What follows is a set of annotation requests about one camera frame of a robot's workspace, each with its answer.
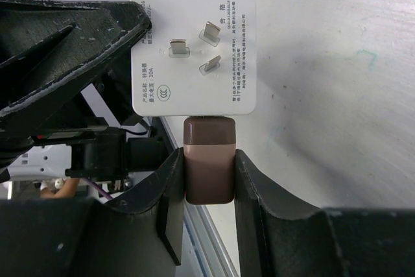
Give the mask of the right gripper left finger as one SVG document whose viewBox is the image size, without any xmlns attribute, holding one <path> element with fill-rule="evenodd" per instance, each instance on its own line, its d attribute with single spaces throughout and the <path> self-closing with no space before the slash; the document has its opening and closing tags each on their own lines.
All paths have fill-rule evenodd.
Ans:
<svg viewBox="0 0 415 277">
<path fill-rule="evenodd" d="M 174 276 L 182 258 L 184 155 L 106 203 L 1 201 L 2 276 Z"/>
</svg>

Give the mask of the brown USB charger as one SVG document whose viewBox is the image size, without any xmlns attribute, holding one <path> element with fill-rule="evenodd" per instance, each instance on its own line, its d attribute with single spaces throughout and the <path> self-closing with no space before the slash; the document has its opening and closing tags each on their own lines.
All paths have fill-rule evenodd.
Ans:
<svg viewBox="0 0 415 277">
<path fill-rule="evenodd" d="M 192 205 L 227 204 L 235 193 L 235 121 L 188 117 L 184 121 L 185 197 Z"/>
</svg>

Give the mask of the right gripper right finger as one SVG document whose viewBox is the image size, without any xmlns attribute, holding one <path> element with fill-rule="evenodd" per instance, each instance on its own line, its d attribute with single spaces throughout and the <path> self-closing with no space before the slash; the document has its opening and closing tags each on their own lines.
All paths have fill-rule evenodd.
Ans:
<svg viewBox="0 0 415 277">
<path fill-rule="evenodd" d="M 318 208 L 235 155 L 241 276 L 413 276 L 414 211 Z"/>
</svg>

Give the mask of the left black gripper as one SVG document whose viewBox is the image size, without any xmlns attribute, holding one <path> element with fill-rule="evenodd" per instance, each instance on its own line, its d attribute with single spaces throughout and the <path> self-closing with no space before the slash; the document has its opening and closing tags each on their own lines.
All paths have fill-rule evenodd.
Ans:
<svg viewBox="0 0 415 277">
<path fill-rule="evenodd" d="M 167 159 L 160 120 L 132 109 L 130 64 L 102 74 L 151 27 L 133 1 L 1 0 L 3 185 L 57 190 L 80 179 L 115 193 L 132 187 L 132 173 Z M 95 77 L 117 126 L 95 115 L 80 92 Z"/>
</svg>

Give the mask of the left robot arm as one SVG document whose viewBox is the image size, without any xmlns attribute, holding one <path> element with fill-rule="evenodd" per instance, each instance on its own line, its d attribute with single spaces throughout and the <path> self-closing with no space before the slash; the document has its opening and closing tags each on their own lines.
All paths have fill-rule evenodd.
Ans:
<svg viewBox="0 0 415 277">
<path fill-rule="evenodd" d="M 132 47 L 152 27 L 124 1 L 1 0 L 1 181 L 132 185 L 171 145 L 132 108 Z"/>
</svg>

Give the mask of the white cube power socket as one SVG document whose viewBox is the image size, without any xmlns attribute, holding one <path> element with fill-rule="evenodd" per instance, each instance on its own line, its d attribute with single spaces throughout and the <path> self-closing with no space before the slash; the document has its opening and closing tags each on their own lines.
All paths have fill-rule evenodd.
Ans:
<svg viewBox="0 0 415 277">
<path fill-rule="evenodd" d="M 152 28 L 131 50 L 139 115 L 247 115 L 256 105 L 255 0 L 132 0 Z"/>
</svg>

